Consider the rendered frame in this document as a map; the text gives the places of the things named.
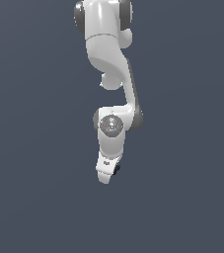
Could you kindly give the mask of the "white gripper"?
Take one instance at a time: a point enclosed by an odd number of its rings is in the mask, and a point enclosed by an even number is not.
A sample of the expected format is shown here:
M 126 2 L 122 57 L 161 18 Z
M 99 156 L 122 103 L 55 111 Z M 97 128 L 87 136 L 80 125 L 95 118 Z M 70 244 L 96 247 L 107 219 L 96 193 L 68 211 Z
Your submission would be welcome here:
M 103 184 L 108 184 L 112 177 L 116 164 L 120 161 L 121 155 L 116 157 L 107 157 L 102 152 L 99 152 L 96 170 L 98 172 L 98 179 Z

